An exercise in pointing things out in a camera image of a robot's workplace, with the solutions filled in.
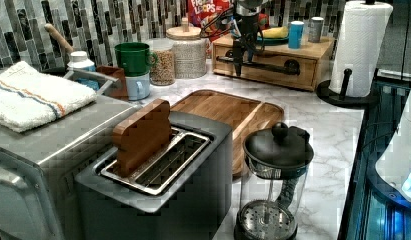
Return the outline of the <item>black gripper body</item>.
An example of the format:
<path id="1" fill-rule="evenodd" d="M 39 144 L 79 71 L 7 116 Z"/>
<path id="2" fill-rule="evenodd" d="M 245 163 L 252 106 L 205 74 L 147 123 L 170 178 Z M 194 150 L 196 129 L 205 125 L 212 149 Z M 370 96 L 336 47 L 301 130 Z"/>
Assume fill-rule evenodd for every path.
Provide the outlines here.
<path id="1" fill-rule="evenodd" d="M 233 17 L 238 34 L 233 40 L 233 50 L 257 51 L 256 40 L 260 31 L 258 20 L 264 0 L 234 0 Z"/>

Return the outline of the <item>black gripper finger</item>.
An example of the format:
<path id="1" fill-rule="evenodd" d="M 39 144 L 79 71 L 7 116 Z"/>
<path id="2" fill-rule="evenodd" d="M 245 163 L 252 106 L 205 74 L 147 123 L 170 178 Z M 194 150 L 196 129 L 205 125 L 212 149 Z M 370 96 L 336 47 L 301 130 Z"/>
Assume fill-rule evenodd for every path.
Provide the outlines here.
<path id="1" fill-rule="evenodd" d="M 254 51 L 253 50 L 247 50 L 247 62 L 253 62 L 253 56 L 254 56 Z"/>
<path id="2" fill-rule="evenodd" d="M 242 63 L 243 63 L 243 52 L 241 49 L 234 49 L 233 50 L 233 64 L 235 67 L 235 72 L 237 76 L 241 75 L 241 69 L 242 69 Z"/>

